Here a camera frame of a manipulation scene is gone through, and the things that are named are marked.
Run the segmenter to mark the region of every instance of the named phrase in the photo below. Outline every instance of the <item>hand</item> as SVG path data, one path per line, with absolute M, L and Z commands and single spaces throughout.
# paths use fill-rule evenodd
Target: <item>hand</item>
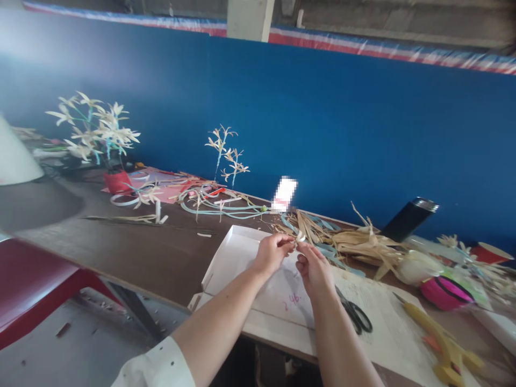
M 280 268 L 283 259 L 293 253 L 293 242 L 294 238 L 286 234 L 274 234 L 263 238 L 252 268 L 269 278 Z
M 335 282 L 328 260 L 315 246 L 300 242 L 297 250 L 296 268 L 303 278 L 303 284 L 312 302 L 327 297 L 337 297 Z

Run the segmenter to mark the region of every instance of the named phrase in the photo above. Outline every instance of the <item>concrete floor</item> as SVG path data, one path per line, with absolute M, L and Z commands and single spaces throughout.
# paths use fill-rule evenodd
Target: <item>concrete floor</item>
M 87 291 L 77 301 L 67 301 L 29 335 L 0 351 L 0 387 L 110 386 L 127 360 L 150 349 L 152 343 L 136 323 L 121 310 L 87 301 L 90 296 L 99 300 Z M 143 302 L 166 334 L 187 318 L 170 306 Z M 70 327 L 56 337 L 66 323 Z

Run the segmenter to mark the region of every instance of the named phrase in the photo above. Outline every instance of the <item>blue partition board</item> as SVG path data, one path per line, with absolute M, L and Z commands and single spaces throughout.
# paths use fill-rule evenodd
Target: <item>blue partition board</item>
M 378 227 L 423 196 L 441 208 L 421 236 L 516 253 L 515 76 L 2 12 L 7 119 L 66 138 L 44 111 L 75 90 L 126 106 L 145 164 L 213 178 L 208 131 L 232 126 L 251 170 L 240 191 L 271 198 L 290 175 L 295 205 L 358 223 L 353 200 Z

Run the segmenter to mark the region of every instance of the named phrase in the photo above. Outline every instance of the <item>red white blue banner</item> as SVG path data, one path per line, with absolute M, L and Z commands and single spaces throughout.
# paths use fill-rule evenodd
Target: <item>red white blue banner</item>
M 225 37 L 227 30 L 227 25 L 224 20 L 126 15 L 122 13 L 65 8 L 58 5 L 41 4 L 31 1 L 24 1 L 23 3 L 25 9 L 28 11 L 56 13 L 59 15 L 104 20 L 107 22 L 137 24 L 148 27 L 203 32 L 218 37 Z M 492 73 L 510 75 L 516 74 L 516 58 L 507 56 L 395 44 L 374 39 L 356 38 L 284 26 L 271 27 L 269 43 L 337 51 L 354 55 L 374 56 L 377 58 L 417 62 L 427 65 L 489 71 Z

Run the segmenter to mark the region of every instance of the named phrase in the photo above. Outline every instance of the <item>pink tape roll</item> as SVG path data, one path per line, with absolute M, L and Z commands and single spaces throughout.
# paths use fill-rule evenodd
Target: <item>pink tape roll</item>
M 469 291 L 447 277 L 434 277 L 419 287 L 432 304 L 444 311 L 451 311 L 475 302 Z

